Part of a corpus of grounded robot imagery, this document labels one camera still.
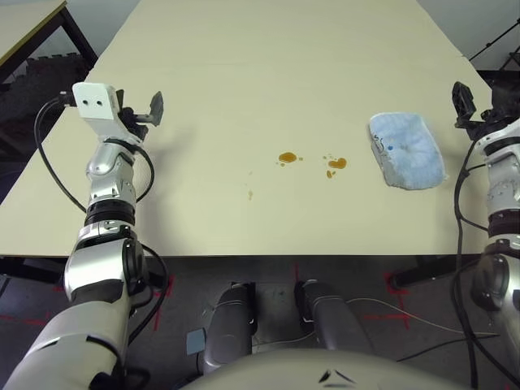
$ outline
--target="tabletop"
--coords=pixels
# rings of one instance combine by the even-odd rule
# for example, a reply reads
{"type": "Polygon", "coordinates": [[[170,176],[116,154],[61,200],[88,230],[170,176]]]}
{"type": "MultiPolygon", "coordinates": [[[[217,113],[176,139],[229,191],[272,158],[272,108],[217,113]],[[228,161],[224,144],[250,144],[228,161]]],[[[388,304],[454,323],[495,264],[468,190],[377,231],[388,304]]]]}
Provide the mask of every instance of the tabletop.
{"type": "Polygon", "coordinates": [[[0,65],[66,4],[49,0],[0,6],[0,65]]]}
{"type": "MultiPolygon", "coordinates": [[[[455,253],[453,188],[470,144],[453,127],[457,80],[490,107],[491,90],[414,0],[141,0],[87,79],[125,89],[139,113],[162,91],[145,140],[156,182],[136,232],[162,255],[210,256],[455,253]],[[389,111],[424,117],[444,183],[385,184],[368,123],[389,111]],[[284,152],[298,159],[283,166],[284,152]],[[328,178],[334,158],[347,165],[328,178]]],[[[84,204],[96,144],[75,108],[44,142],[84,204]]],[[[135,169],[139,193],[149,173],[135,169]]],[[[461,194],[477,223],[487,190],[480,170],[461,194]]],[[[0,206],[0,254],[66,256],[83,219],[34,154],[0,206]]],[[[486,239],[468,227],[463,251],[486,239]]]]}

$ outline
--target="sponge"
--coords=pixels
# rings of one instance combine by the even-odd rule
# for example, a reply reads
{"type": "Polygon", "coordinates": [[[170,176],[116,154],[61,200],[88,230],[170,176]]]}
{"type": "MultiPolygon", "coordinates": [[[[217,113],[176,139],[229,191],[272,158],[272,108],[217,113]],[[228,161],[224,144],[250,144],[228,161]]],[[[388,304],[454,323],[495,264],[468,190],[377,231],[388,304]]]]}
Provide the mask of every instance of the sponge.
{"type": "Polygon", "coordinates": [[[380,113],[370,118],[372,151],[388,185],[429,189],[446,178],[444,162],[421,115],[380,113]]]}

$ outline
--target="brown liquid spill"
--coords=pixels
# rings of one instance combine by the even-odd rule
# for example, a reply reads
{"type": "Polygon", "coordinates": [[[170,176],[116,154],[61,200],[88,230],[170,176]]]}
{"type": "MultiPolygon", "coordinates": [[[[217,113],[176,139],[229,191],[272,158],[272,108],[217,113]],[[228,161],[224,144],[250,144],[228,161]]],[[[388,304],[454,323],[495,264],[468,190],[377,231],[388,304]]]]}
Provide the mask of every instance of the brown liquid spill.
{"type": "Polygon", "coordinates": [[[338,158],[337,161],[329,161],[328,166],[330,168],[343,169],[347,166],[347,160],[338,158]]]}
{"type": "Polygon", "coordinates": [[[297,156],[294,154],[294,153],[291,153],[291,152],[285,152],[285,153],[282,153],[278,159],[282,162],[282,163],[292,163],[293,161],[296,161],[297,160],[297,156]]]}

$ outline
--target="blue sponge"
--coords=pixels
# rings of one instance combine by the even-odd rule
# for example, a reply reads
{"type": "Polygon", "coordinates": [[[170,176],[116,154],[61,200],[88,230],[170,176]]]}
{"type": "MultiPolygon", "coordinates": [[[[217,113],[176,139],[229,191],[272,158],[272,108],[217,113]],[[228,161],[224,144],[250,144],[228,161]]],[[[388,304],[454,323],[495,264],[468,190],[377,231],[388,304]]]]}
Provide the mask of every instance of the blue sponge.
{"type": "Polygon", "coordinates": [[[421,115],[391,112],[370,119],[372,151],[388,185],[429,189],[446,177],[444,162],[421,115]]]}

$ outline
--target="gray floor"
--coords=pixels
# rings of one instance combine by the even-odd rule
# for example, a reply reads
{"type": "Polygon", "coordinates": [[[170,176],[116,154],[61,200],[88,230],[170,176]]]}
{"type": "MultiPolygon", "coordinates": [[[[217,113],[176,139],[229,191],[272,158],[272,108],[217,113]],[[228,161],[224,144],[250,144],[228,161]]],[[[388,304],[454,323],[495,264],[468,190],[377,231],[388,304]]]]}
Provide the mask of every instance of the gray floor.
{"type": "MultiPolygon", "coordinates": [[[[128,350],[128,364],[147,368],[152,374],[149,388],[171,389],[196,372],[195,356],[186,356],[186,333],[210,323],[211,310],[232,281],[254,281],[258,296],[258,332],[254,344],[290,340],[302,336],[293,303],[296,279],[318,279],[332,284],[345,299],[373,297],[398,306],[434,323],[460,328],[449,302],[449,279],[438,279],[397,295],[388,290],[384,275],[414,265],[412,258],[191,258],[168,259],[172,274],[171,293],[160,316],[155,318],[128,350]]],[[[60,310],[67,307],[64,292],[47,284],[0,279],[0,384],[4,384],[38,332],[60,310]]],[[[468,290],[470,275],[464,275],[468,290]]],[[[469,297],[466,305],[476,331],[493,332],[487,315],[469,297]]],[[[353,312],[365,327],[376,353],[395,359],[432,345],[460,338],[419,321],[403,319],[395,310],[374,302],[355,302],[353,312]]],[[[130,327],[147,308],[132,319],[130,327]]],[[[501,338],[483,343],[502,362],[506,361],[501,338]]],[[[313,348],[311,337],[301,343],[261,347],[313,348]]],[[[464,343],[451,344],[406,363],[461,384],[468,384],[469,368],[464,343]]],[[[506,380],[482,355],[478,355],[481,389],[507,389],[506,380]]]]}

